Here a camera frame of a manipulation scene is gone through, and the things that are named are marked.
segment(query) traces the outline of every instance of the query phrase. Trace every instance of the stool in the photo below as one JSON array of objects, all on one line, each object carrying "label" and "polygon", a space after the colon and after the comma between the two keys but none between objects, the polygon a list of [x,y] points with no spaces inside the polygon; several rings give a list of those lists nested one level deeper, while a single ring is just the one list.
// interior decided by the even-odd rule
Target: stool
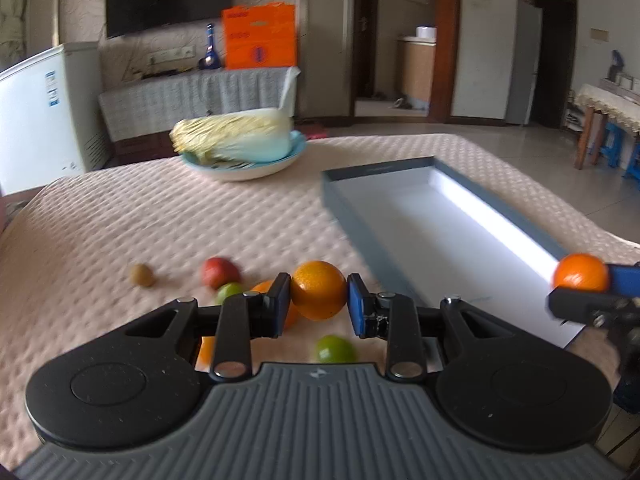
[{"label": "stool", "polygon": [[[613,141],[607,146],[609,135],[613,134]],[[622,152],[622,141],[625,138],[625,131],[614,123],[607,123],[604,131],[604,138],[600,147],[600,154],[607,157],[610,168],[617,168],[620,165],[620,153]]]},{"label": "stool", "polygon": [[634,150],[631,153],[631,159],[629,159],[629,165],[626,167],[625,173],[622,175],[623,177],[632,176],[636,180],[640,180],[640,142],[636,139],[636,144],[634,145]]}]

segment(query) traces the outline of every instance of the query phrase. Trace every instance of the refrigerator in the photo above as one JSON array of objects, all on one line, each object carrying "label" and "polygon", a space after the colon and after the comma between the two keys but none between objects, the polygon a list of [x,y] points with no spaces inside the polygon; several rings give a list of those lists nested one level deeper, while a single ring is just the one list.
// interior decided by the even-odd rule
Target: refrigerator
[{"label": "refrigerator", "polygon": [[102,168],[98,44],[65,43],[0,73],[0,188],[11,194]]},{"label": "refrigerator", "polygon": [[504,118],[507,123],[529,124],[538,79],[541,36],[542,9],[519,0],[511,85]]}]

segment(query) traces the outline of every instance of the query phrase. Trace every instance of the orange fruit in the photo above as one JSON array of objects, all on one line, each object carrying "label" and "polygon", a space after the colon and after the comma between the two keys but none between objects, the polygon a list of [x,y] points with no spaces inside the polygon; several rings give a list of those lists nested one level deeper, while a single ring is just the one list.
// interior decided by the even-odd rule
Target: orange fruit
[{"label": "orange fruit", "polygon": [[200,352],[198,353],[198,359],[196,361],[196,368],[198,370],[209,370],[211,360],[213,359],[213,347],[215,343],[216,338],[214,336],[202,338],[202,345],[200,345]]},{"label": "orange fruit", "polygon": [[[273,280],[267,280],[266,282],[258,283],[251,290],[254,290],[255,292],[265,293],[271,288],[271,283],[273,283]],[[293,325],[297,320],[298,320],[298,310],[296,309],[293,303],[289,303],[289,311],[287,312],[287,319],[284,320],[285,330],[291,327],[291,325]]]},{"label": "orange fruit", "polygon": [[606,292],[609,289],[609,267],[591,254],[569,254],[558,262],[553,286]]},{"label": "orange fruit", "polygon": [[307,319],[329,319],[338,314],[347,301],[347,282],[332,264],[307,262],[291,277],[291,301]]}]

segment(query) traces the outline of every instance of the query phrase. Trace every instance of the gray refrigerator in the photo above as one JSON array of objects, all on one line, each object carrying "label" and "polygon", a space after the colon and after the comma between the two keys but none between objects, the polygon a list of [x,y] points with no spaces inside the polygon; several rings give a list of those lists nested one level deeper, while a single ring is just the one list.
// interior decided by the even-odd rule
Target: gray refrigerator
[{"label": "gray refrigerator", "polygon": [[538,79],[542,9],[518,1],[516,41],[511,69],[509,101],[504,120],[511,124],[529,124],[533,94]]}]

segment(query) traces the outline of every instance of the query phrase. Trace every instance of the textured wallpaper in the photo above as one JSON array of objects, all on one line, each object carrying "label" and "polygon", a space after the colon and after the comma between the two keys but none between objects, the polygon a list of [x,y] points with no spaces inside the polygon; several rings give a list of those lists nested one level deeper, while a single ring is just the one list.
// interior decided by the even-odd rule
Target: textured wallpaper
[{"label": "textured wallpaper", "polygon": [[[296,0],[234,0],[238,5],[258,5],[271,1],[294,4]],[[206,50],[206,24],[186,23],[158,28],[140,34],[105,38],[104,0],[61,0],[60,35],[62,41],[99,41],[102,77],[106,89],[131,80],[134,73],[148,70],[148,54],[156,50],[194,45],[196,57],[158,65],[158,70],[194,66]],[[220,24],[216,27],[216,48],[224,56]]]}]

